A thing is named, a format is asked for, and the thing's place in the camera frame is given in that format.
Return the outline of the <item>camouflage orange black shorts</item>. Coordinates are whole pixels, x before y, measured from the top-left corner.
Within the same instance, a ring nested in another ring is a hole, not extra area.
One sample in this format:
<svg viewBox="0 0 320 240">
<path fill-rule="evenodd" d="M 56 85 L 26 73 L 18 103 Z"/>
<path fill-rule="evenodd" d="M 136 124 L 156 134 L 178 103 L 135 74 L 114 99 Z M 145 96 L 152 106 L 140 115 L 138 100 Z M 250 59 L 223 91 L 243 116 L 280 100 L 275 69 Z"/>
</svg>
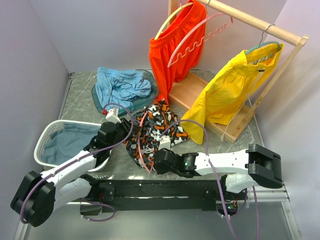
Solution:
<svg viewBox="0 0 320 240">
<path fill-rule="evenodd" d="M 148 173 L 154 170 L 154 156 L 158 151 L 160 138 L 168 136 L 171 147 L 189 139 L 187 132 L 178 124 L 179 120 L 165 100 L 143 107 L 132 115 L 136 125 L 141 127 L 137 135 L 131 136 L 124 142 L 129 156 L 137 166 Z"/>
</svg>

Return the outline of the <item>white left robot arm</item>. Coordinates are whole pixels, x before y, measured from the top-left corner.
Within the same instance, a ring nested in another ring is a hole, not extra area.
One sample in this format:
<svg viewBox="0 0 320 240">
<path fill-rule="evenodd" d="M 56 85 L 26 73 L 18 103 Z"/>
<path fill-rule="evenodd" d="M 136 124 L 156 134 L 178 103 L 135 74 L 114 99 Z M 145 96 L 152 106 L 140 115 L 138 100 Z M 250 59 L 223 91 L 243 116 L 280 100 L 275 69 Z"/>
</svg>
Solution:
<svg viewBox="0 0 320 240">
<path fill-rule="evenodd" d="M 94 201 L 102 190 L 99 181 L 88 171 L 106 163 L 114 147 L 140 130 L 133 120 L 125 118 L 117 123 L 104 122 L 90 142 L 71 159 L 41 173 L 27 173 L 11 201 L 11 209 L 19 214 L 23 224 L 38 227 L 69 202 Z"/>
</svg>

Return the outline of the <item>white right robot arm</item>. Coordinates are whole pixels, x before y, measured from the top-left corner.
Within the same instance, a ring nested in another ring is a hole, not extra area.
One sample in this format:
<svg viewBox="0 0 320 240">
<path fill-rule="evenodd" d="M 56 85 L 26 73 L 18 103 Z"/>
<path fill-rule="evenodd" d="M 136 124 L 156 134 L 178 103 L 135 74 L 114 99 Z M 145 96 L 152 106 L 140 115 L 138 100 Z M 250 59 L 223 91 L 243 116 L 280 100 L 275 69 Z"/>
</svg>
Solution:
<svg viewBox="0 0 320 240">
<path fill-rule="evenodd" d="M 229 153 L 202 152 L 175 154 L 163 148 L 154 156 L 154 169 L 158 174 L 168 172 L 180 177 L 193 178 L 211 173 L 223 174 L 219 194 L 231 199 L 235 194 L 253 186 L 280 189 L 283 186 L 281 156 L 259 144 Z"/>
</svg>

